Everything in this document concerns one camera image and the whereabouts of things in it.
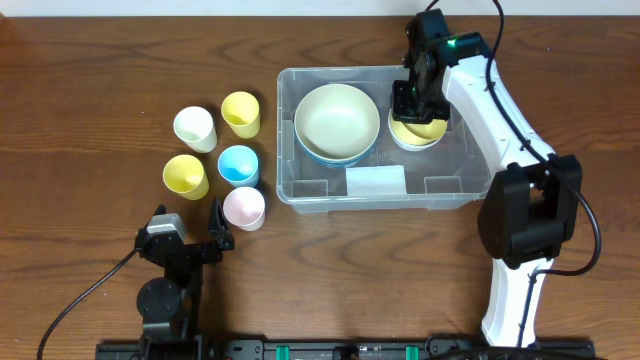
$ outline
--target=white cup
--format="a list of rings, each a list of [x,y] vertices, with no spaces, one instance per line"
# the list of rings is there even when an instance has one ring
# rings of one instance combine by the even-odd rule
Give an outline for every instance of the white cup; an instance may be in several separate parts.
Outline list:
[[[222,212],[230,223],[240,229],[258,230],[264,224],[264,196],[252,187],[239,187],[224,199]]]
[[[218,144],[213,117],[199,106],[182,109],[173,120],[173,132],[199,153],[208,153]]]

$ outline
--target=plastic container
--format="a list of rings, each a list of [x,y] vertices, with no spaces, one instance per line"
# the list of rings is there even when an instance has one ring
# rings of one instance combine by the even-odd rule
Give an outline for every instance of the plastic container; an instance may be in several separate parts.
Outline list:
[[[278,161],[276,192],[299,213],[370,209],[456,209],[483,199],[491,184],[484,156],[460,114],[452,108],[447,131],[437,144],[419,152],[394,142],[388,126],[394,80],[407,79],[402,66],[292,68],[278,76]],[[380,133],[374,148],[353,168],[401,165],[406,194],[349,196],[346,172],[312,159],[296,140],[293,119],[300,101],[327,84],[364,91],[378,107]]]

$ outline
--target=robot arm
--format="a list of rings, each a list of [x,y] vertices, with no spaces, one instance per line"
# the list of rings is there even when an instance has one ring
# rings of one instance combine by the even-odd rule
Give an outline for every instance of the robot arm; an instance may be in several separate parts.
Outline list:
[[[452,35],[440,10],[419,13],[407,25],[410,49],[405,67],[408,81],[393,87],[393,118],[428,124],[447,120],[449,108],[462,115],[489,168],[492,184],[478,217],[482,243],[493,259],[489,309],[482,330],[492,346],[523,346],[535,342],[533,322],[543,277],[533,288],[529,316],[520,324],[529,276],[549,269],[560,246],[571,238],[577,201],[550,177],[544,166],[526,151],[487,91],[485,69],[489,49],[478,33]],[[576,189],[582,173],[573,156],[557,158],[553,149],[533,131],[504,87],[495,63],[492,84],[519,132],[536,152],[563,174]],[[542,196],[531,197],[531,188]]]
[[[538,163],[522,149],[522,144],[503,120],[489,92],[486,90],[484,70],[487,58],[482,55],[461,59],[444,73],[442,92],[445,98],[465,119],[485,156],[491,177],[507,169],[509,164],[521,167]],[[495,62],[492,64],[492,82],[501,102],[520,132],[531,141],[540,154],[551,154],[553,149],[543,142],[522,116],[509,96]],[[482,320],[482,332],[491,346],[516,346],[520,319],[524,311],[529,276],[536,269],[549,269],[553,259],[540,258],[510,269],[503,260],[493,259],[491,298],[487,314]],[[527,323],[524,324],[523,346],[535,342],[533,323],[544,276],[538,277],[534,286]]]

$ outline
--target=white wall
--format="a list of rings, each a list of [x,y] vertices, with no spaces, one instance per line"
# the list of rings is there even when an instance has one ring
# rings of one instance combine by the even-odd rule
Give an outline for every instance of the white wall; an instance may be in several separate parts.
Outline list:
[[[0,0],[5,16],[413,15],[431,0]],[[640,15],[640,0],[502,0],[507,15]],[[494,15],[491,0],[441,0],[445,14]]]

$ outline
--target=small white bowl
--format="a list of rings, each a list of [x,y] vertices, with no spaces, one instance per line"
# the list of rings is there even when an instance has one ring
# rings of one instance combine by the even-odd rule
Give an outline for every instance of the small white bowl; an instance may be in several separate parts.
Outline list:
[[[350,166],[373,147],[380,132],[380,114],[362,90],[330,84],[302,99],[294,128],[302,148],[315,160]]]

